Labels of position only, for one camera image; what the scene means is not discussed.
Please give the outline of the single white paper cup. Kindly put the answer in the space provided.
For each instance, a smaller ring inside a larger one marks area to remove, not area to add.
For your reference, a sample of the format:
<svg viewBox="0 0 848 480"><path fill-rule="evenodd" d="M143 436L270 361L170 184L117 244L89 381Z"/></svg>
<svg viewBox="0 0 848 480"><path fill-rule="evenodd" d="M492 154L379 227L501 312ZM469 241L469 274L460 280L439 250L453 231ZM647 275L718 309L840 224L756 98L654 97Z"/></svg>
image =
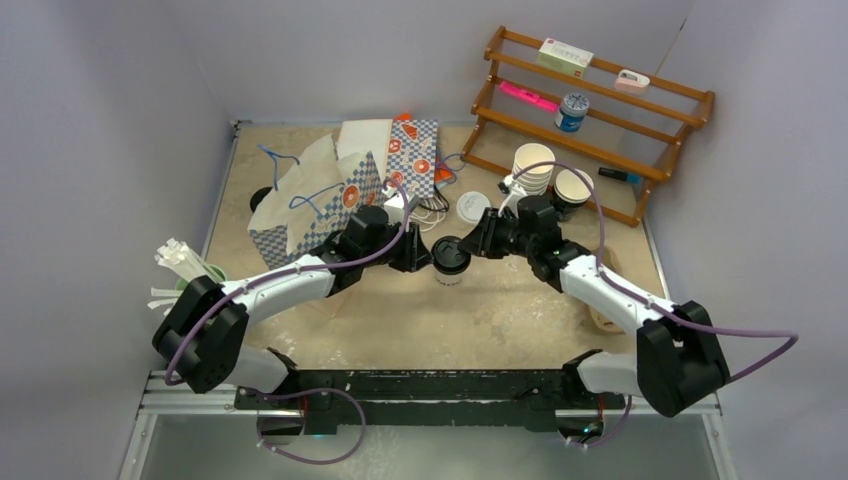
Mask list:
<svg viewBox="0 0 848 480"><path fill-rule="evenodd" d="M438 265L435 265L434 269L434 278L439 284L443 286L455 286L461 283L464 274L463 270L445 270Z"/></svg>

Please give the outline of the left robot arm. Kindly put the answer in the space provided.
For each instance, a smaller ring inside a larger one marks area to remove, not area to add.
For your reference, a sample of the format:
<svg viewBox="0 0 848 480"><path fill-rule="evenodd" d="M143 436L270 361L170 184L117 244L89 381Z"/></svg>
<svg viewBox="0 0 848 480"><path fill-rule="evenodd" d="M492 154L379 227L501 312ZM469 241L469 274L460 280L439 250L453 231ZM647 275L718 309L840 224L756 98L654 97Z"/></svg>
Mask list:
<svg viewBox="0 0 848 480"><path fill-rule="evenodd" d="M365 206L343 229L281 268L240 281L219 283L207 275L190 281L152 346L168 363L169 385L185 383L198 394L222 384L243 387L284 409L297 399L296 365L272 348L245 345L246 333L281 312L346 290L369 267L413 273L432 261L417 223L390 222L382 208Z"/></svg>

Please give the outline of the checkered paper bag blue handles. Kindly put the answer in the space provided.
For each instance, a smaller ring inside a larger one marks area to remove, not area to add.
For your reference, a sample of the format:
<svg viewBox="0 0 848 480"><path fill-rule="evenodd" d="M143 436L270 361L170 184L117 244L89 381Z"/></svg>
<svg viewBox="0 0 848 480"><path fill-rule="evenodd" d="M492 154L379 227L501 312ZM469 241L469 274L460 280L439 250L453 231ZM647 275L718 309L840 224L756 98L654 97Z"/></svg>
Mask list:
<svg viewBox="0 0 848 480"><path fill-rule="evenodd" d="M239 297L249 312L272 316L302 303L333 297L357 283L365 263L335 252L335 239L362 206L382 208L384 184L371 154L339 156L326 135L294 157L292 166L249 220L247 231L269 269L244 283Z"/></svg>

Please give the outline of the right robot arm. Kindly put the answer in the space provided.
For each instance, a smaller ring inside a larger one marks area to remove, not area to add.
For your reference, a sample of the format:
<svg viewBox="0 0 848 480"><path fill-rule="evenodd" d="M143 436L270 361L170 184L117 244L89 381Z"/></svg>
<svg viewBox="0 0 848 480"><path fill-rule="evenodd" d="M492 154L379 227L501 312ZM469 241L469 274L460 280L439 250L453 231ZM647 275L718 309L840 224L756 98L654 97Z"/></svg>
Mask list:
<svg viewBox="0 0 848 480"><path fill-rule="evenodd" d="M632 354L591 350L564 364L561 392L573 406L613 393L641 397L657 413L674 417L731 380L703 306L658 298L610 271L592 251L563 236L545 197L519 200L516 213L485 209L458 248L481 258L525 258L537 279L594 308L634 339Z"/></svg>

